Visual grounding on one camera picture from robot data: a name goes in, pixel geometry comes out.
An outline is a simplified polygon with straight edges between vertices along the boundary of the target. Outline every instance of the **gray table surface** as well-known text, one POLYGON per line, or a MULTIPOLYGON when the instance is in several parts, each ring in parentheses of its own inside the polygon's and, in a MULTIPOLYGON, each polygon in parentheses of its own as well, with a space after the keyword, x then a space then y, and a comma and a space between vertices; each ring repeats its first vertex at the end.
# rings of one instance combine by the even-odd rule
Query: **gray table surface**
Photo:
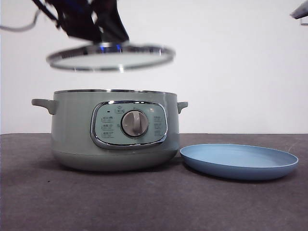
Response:
POLYGON ((307 231, 308 134, 181 134, 198 143, 290 151, 295 171, 236 181, 198 173, 179 154, 151 169, 98 173, 59 165, 50 134, 1 135, 3 231, 307 231))

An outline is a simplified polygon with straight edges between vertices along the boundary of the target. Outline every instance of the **silver knob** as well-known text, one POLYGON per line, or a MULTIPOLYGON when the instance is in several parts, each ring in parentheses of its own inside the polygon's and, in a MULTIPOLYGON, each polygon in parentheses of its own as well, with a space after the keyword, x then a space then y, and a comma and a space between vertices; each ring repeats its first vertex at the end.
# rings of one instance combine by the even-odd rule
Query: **silver knob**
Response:
POLYGON ((141 136, 147 131, 148 126, 148 118, 140 111, 130 111, 123 116, 122 129, 129 136, 141 136))

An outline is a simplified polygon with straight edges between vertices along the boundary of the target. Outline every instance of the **lid rim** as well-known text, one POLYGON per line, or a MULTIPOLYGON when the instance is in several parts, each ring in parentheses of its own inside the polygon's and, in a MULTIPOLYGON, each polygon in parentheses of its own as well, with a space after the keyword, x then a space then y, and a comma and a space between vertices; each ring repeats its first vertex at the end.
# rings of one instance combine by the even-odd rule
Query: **lid rim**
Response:
POLYGON ((127 69, 137 69, 137 68, 145 68, 150 66, 156 66, 161 64, 169 63, 173 60, 175 56, 175 51, 164 46, 153 46, 153 45, 132 45, 128 43, 98 43, 89 46, 83 46, 79 48, 62 50, 50 54, 47 56, 46 61, 53 68, 64 69, 64 70, 74 70, 74 71, 115 71, 118 70, 123 72, 127 69), (128 64, 128 65, 115 65, 115 66, 87 66, 87 65, 65 65, 59 64, 57 61, 75 58, 80 56, 88 56, 94 54, 150 54, 162 56, 165 58, 162 60, 157 60, 155 62, 143 63, 143 64, 128 64))
POLYGON ((122 92, 122 93, 152 93, 152 94, 171 94, 177 96, 176 93, 154 90, 124 90, 124 89, 75 89, 75 90, 58 90, 54 94, 61 93, 78 93, 78 92, 122 92))

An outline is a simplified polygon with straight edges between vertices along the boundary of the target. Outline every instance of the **electric cooker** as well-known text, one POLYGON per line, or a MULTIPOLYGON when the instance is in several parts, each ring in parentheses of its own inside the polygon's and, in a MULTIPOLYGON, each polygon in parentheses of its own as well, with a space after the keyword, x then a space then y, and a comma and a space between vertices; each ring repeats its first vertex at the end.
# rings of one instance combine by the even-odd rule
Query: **electric cooker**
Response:
POLYGON ((55 158, 91 171, 145 168, 173 158, 178 114, 188 106, 174 93, 143 90, 62 90, 32 104, 52 115, 55 158))

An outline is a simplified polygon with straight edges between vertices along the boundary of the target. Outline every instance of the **white backdrop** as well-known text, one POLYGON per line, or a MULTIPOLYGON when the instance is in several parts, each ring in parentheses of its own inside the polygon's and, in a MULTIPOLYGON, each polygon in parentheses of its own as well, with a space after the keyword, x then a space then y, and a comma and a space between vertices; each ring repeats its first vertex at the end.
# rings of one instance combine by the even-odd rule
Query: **white backdrop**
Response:
MULTIPOLYGON (((25 33, 1 31, 1 133, 50 132, 51 115, 31 105, 55 90, 170 91, 189 101, 180 132, 308 133, 308 27, 289 14, 303 0, 119 0, 133 43, 165 44, 172 64, 127 73, 51 69, 45 57, 85 41, 43 14, 25 33)), ((31 0, 2 0, 1 23, 21 26, 31 0)))

